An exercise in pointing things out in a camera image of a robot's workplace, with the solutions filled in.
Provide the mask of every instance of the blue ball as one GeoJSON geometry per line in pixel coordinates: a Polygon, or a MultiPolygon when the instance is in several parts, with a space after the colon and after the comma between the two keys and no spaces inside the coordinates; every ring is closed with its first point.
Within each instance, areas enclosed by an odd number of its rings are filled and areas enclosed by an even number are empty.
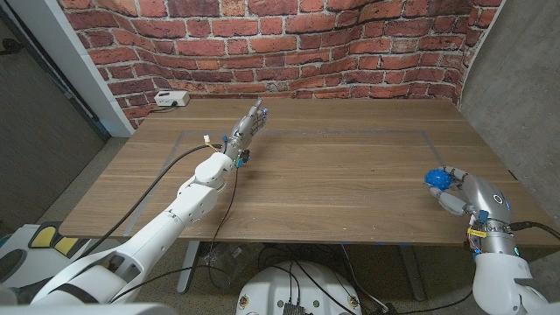
{"type": "Polygon", "coordinates": [[[436,187],[444,191],[452,185],[452,177],[446,173],[444,170],[431,170],[428,171],[424,181],[429,186],[436,187]]]}

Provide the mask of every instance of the yellow label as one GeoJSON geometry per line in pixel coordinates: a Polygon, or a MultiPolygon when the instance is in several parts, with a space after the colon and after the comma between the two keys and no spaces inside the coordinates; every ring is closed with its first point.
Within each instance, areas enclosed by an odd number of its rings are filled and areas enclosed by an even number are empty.
{"type": "Polygon", "coordinates": [[[487,233],[486,233],[486,232],[473,230],[473,229],[471,229],[471,228],[469,228],[466,232],[467,232],[468,234],[470,234],[470,235],[474,235],[474,236],[478,236],[478,237],[487,237],[487,233]]]}

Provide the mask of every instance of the wooden table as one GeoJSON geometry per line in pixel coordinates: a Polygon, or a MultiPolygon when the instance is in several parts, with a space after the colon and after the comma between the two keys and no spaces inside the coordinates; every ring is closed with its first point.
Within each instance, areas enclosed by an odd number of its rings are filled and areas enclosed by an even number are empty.
{"type": "MultiPolygon", "coordinates": [[[[142,195],[162,167],[203,144],[220,143],[254,100],[191,101],[151,114],[97,179],[60,230],[99,237],[142,195]]],[[[267,125],[250,145],[218,241],[462,244],[468,217],[447,213],[424,175],[441,164],[484,177],[506,194],[515,221],[553,221],[448,101],[267,100],[267,125]]],[[[164,210],[194,167],[178,162],[113,234],[130,236],[164,210]]],[[[208,241],[231,200],[235,177],[216,208],[181,237],[208,241]]],[[[522,246],[556,246],[539,229],[515,233],[522,246]]]]}

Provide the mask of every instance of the white cable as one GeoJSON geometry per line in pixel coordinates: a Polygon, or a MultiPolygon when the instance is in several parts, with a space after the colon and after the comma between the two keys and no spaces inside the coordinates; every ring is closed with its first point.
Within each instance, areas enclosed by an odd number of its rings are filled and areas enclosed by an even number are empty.
{"type": "Polygon", "coordinates": [[[342,247],[342,250],[344,250],[344,255],[346,255],[346,259],[348,260],[348,265],[350,266],[350,272],[352,273],[352,278],[356,282],[358,289],[360,289],[365,295],[367,295],[369,298],[374,300],[378,305],[380,305],[383,308],[383,313],[388,313],[389,308],[382,301],[378,300],[377,298],[369,294],[366,290],[364,290],[364,288],[361,287],[360,283],[358,283],[358,280],[356,279],[356,275],[354,274],[354,267],[352,267],[352,263],[350,262],[350,257],[348,256],[347,253],[347,249],[344,248],[343,244],[340,244],[340,246],[342,247]]]}

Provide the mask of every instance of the gray wall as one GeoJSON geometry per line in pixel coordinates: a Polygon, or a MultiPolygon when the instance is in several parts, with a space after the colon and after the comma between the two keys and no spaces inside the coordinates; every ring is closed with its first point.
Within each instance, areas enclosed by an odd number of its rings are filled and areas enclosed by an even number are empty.
{"type": "Polygon", "coordinates": [[[507,0],[461,112],[560,226],[560,2],[507,0]]]}

